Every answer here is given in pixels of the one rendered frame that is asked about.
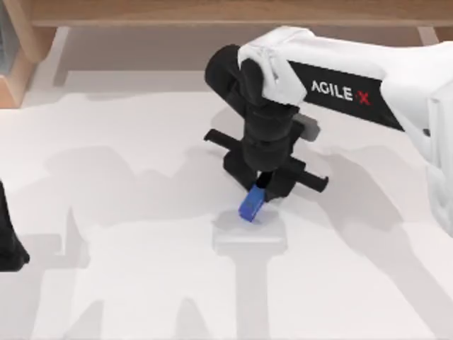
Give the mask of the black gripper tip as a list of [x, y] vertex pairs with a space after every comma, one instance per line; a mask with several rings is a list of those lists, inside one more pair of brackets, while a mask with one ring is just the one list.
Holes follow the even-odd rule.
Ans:
[[17, 272], [30, 262], [30, 255], [13, 228], [3, 182], [0, 180], [0, 273]]

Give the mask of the wooden cupboard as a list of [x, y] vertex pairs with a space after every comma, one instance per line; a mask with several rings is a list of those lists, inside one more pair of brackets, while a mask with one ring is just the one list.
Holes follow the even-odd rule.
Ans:
[[418, 26], [453, 39], [453, 0], [0, 0], [0, 8], [32, 65], [64, 26]]

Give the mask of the small blue stapler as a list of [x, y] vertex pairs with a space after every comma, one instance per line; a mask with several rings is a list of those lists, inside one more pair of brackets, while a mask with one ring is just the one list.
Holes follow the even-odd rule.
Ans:
[[252, 222], [265, 202], [265, 189], [254, 185], [239, 206], [239, 216]]

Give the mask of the pale grey rounded box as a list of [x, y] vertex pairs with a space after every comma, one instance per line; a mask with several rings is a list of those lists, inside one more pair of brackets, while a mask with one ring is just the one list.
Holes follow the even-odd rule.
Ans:
[[294, 121], [301, 125], [302, 127], [302, 132], [300, 134], [300, 137], [303, 140], [306, 140], [307, 142], [314, 142], [316, 138], [319, 136], [319, 133], [321, 132], [321, 128], [319, 126], [319, 123], [316, 119], [298, 113], [294, 117]]

